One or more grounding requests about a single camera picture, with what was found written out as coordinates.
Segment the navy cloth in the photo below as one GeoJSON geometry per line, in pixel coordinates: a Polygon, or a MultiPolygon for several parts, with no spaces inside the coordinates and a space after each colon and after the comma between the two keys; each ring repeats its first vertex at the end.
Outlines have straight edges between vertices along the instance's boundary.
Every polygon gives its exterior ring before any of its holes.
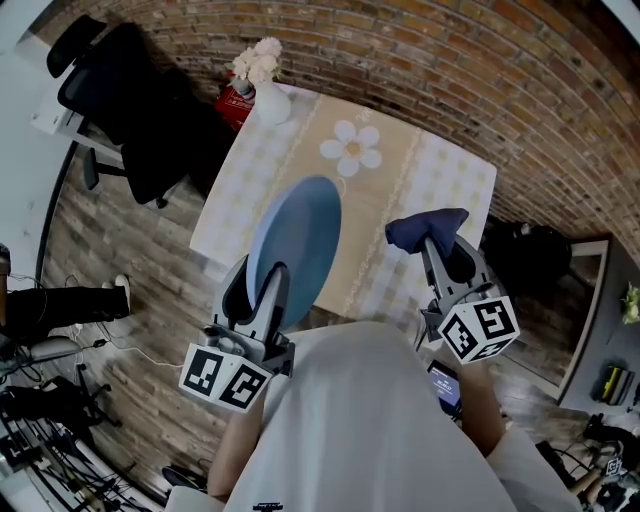
{"type": "Polygon", "coordinates": [[[429,236],[441,258],[451,255],[456,233],[469,217],[463,208],[443,208],[432,212],[416,213],[406,219],[390,222],[385,227],[387,242],[415,254],[424,249],[424,239],[429,236]]]}

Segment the black chair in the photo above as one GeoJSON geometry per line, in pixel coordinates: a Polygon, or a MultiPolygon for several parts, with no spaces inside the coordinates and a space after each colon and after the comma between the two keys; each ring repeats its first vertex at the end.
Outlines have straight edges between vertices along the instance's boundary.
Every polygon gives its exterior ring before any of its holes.
{"type": "MultiPolygon", "coordinates": [[[[213,108],[191,92],[178,70],[160,73],[140,31],[124,23],[95,46],[104,23],[78,18],[56,41],[47,58],[52,76],[75,67],[58,92],[61,105],[83,115],[114,144],[122,144],[124,170],[85,159],[85,181],[94,188],[100,174],[126,177],[135,200],[162,196],[189,174],[196,184],[212,184],[234,139],[213,108]]],[[[207,185],[198,187],[208,194],[207,185]]]]}

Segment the white vase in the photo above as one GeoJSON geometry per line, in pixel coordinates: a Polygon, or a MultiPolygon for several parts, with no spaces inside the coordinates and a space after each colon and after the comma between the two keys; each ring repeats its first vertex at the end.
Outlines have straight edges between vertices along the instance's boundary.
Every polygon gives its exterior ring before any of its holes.
{"type": "Polygon", "coordinates": [[[291,113],[291,100],[287,93],[266,80],[256,85],[256,102],[254,108],[264,124],[276,125],[285,122],[291,113]]]}

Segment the shoe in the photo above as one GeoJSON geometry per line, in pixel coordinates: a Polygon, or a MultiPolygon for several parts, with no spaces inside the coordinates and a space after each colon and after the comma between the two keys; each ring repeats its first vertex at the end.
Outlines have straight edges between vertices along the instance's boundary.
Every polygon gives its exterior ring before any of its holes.
{"type": "Polygon", "coordinates": [[[129,306],[129,313],[131,313],[131,284],[129,283],[129,278],[124,274],[120,274],[116,277],[116,286],[124,288],[124,292],[127,295],[127,306],[129,306]]]}

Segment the blue plate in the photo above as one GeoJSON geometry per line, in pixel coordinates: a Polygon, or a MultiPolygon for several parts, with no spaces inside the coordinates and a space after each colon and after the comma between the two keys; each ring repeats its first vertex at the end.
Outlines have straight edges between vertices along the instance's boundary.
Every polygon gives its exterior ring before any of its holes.
{"type": "Polygon", "coordinates": [[[290,287],[281,328],[298,323],[324,286],[340,238],[340,194],[331,180],[312,176],[271,203],[258,226],[247,262],[251,307],[273,266],[289,269],[290,287]]]}

